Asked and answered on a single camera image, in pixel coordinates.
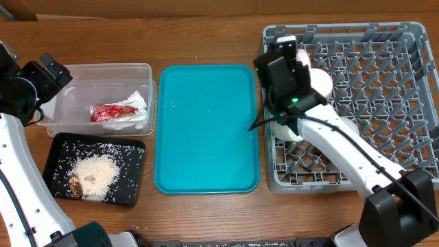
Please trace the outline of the large pink plate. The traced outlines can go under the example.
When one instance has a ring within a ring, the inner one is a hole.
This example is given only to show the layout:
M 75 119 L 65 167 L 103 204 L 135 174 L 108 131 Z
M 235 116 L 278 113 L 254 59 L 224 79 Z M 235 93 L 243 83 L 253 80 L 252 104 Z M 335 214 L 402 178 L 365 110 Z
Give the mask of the large pink plate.
M 302 67 L 307 67 L 308 70 L 311 70 L 311 61 L 308 53 L 304 49 L 298 49 L 296 61 L 299 62 Z

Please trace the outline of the pale green cup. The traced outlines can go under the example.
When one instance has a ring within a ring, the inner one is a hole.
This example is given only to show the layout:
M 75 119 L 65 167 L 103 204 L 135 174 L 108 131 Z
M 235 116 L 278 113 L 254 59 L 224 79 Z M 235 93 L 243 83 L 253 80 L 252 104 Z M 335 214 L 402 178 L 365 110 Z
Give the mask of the pale green cup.
M 273 125 L 273 133 L 281 141 L 301 142 L 303 140 L 300 135 L 295 134 L 288 126 L 282 126 L 276 121 Z

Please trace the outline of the red snack wrapper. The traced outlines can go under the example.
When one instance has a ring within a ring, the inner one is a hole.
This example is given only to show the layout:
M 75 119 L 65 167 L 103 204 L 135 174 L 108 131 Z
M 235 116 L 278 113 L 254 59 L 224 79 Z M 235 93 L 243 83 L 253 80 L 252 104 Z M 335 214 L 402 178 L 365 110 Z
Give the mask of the red snack wrapper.
M 94 104 L 91 106 L 91 122 L 115 121 L 135 115 L 138 108 L 120 104 Z

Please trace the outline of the small grey bowl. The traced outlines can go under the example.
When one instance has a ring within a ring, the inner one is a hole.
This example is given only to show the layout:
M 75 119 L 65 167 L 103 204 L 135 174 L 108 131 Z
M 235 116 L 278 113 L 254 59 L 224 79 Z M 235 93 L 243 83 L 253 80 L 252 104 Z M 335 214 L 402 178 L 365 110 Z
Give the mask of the small grey bowl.
M 340 127 L 340 130 L 342 130 L 348 136 L 352 137 L 353 134 L 356 134 L 357 136 L 360 135 L 359 129 L 354 121 L 346 117 L 340 117 L 340 121 L 343 122 L 342 126 Z

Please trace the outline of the white napkin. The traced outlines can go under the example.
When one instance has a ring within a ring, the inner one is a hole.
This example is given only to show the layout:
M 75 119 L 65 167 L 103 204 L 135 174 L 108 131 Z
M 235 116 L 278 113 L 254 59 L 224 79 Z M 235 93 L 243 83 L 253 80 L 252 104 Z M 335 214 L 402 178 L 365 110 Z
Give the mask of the white napkin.
M 106 104 L 106 106 L 120 106 L 122 108 L 130 107 L 136 108 L 136 110 L 131 110 L 130 113 L 124 113 L 122 116 L 112 119 L 112 121 L 127 121 L 127 123 L 105 123 L 103 125 L 105 129 L 121 130 L 128 127 L 142 129 L 148 122 L 147 104 L 138 91 L 132 93 L 126 100 Z

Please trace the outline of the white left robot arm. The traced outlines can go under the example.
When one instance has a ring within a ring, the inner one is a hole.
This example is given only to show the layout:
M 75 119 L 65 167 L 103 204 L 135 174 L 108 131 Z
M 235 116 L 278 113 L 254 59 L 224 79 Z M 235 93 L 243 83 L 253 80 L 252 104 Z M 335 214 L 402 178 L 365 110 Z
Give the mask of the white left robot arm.
M 76 228 L 50 193 L 30 153 L 24 128 L 70 81 L 44 53 L 24 67 L 1 45 L 1 215 L 12 246 L 111 246 L 97 222 Z

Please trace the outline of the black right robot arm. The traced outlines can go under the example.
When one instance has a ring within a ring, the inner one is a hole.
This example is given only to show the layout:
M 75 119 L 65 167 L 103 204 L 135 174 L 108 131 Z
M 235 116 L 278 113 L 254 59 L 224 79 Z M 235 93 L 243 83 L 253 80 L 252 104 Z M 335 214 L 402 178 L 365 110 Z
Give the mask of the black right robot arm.
M 271 122 L 316 146 L 354 185 L 364 201 L 359 223 L 325 246 L 414 246 L 438 231 L 434 186 L 421 169 L 407 171 L 348 127 L 328 103 L 331 76 L 311 68 L 295 36 L 278 38 L 253 65 Z

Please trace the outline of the grey dishwasher rack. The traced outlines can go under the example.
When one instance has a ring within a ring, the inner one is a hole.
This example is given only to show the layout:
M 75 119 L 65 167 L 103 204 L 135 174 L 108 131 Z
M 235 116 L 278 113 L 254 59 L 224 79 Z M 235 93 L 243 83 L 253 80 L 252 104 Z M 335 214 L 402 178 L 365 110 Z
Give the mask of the grey dishwasher rack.
M 326 71 L 337 113 L 359 135 L 405 169 L 423 169 L 438 183 L 438 64 L 416 22 L 269 25 L 262 48 L 294 35 L 311 65 Z M 268 189 L 276 194 L 331 193 L 351 183 L 312 144 L 279 139 L 265 126 Z

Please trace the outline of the clear plastic bin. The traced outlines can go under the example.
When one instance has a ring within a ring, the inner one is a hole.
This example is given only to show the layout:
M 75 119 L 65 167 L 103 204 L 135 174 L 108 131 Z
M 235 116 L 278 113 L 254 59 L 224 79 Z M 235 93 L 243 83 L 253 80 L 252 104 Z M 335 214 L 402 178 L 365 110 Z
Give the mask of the clear plastic bin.
M 147 63 L 71 64 L 67 66 L 73 80 L 51 101 L 41 106 L 44 119 L 39 126 L 53 137 L 59 132 L 100 136 L 147 136 L 153 133 L 156 119 L 156 82 Z M 127 121 L 91 122 L 91 106 L 111 104 L 140 92 L 147 104 L 148 122 L 142 129 L 128 127 L 105 129 L 104 124 Z

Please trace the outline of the black tray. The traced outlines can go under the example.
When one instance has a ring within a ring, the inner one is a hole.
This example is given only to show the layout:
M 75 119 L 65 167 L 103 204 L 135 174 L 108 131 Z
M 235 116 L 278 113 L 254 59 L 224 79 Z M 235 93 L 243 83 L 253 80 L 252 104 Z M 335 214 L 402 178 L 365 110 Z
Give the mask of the black tray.
M 43 179 L 55 198 L 75 199 L 69 188 L 69 172 L 78 160 L 109 155 L 120 169 L 118 181 L 103 201 L 131 206 L 137 201 L 145 144 L 139 140 L 58 133 L 51 144 Z

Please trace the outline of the teal plastic tray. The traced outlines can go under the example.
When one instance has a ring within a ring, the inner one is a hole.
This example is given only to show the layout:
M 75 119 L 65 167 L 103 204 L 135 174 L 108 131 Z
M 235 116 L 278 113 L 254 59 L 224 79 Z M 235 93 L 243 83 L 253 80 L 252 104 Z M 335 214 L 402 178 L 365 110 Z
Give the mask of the teal plastic tray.
M 160 76 L 154 182 L 166 194 L 248 193 L 260 181 L 254 74 L 176 65 Z

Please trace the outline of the white rice pile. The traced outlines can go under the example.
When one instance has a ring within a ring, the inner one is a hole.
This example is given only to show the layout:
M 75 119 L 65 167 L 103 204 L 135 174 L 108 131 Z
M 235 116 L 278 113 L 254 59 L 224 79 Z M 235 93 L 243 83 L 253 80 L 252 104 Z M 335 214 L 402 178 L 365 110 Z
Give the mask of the white rice pile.
M 81 200 L 103 201 L 110 186 L 118 181 L 120 169 L 109 155 L 78 160 L 71 175 L 76 175 L 82 186 Z

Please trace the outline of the brown food scrap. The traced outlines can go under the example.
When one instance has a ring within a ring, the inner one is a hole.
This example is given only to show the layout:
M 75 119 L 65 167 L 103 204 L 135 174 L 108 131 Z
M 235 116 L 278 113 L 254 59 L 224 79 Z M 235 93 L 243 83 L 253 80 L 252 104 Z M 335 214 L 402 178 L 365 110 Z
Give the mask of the brown food scrap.
M 80 200 L 83 196 L 82 186 L 80 184 L 80 180 L 76 175 L 71 175 L 69 177 L 69 187 L 73 197 L 76 200 Z

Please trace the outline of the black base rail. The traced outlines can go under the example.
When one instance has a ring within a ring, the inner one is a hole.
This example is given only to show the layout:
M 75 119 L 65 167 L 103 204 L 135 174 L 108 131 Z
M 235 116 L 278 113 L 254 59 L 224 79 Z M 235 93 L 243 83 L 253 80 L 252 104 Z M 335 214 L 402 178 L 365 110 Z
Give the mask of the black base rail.
M 281 241 L 234 241 L 234 242 L 148 242 L 151 247 L 334 247 L 329 237 L 299 237 L 294 240 Z

